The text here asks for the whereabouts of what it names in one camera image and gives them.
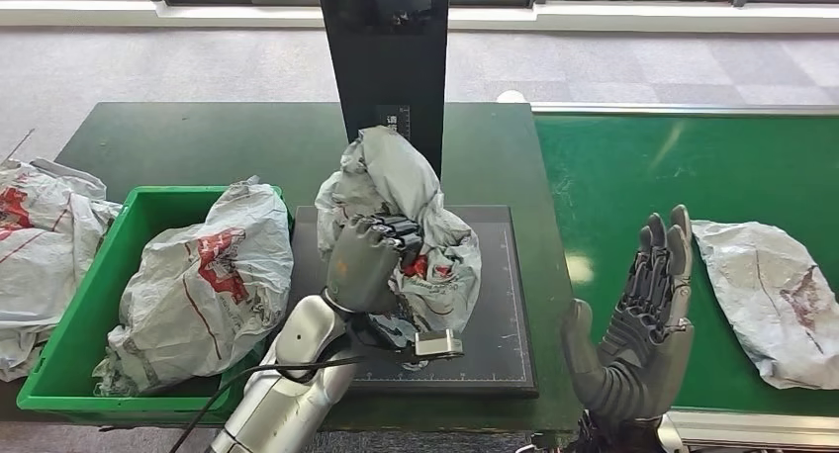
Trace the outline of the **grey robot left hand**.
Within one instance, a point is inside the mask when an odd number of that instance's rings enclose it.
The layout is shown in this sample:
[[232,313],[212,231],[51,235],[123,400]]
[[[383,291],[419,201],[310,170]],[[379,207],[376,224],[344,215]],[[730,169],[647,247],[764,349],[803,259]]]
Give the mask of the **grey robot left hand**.
[[351,314],[383,314],[397,305],[390,283],[413,264],[423,244],[420,225],[403,215],[353,215],[331,252],[326,297]]

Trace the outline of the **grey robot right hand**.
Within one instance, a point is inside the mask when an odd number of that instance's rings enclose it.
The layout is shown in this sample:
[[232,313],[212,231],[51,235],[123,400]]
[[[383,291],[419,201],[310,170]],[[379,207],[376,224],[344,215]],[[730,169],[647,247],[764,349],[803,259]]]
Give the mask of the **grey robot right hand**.
[[694,326],[693,231],[688,209],[651,214],[599,343],[593,311],[573,299],[561,325],[562,353],[576,398],[607,424],[659,417],[675,400],[688,367]]

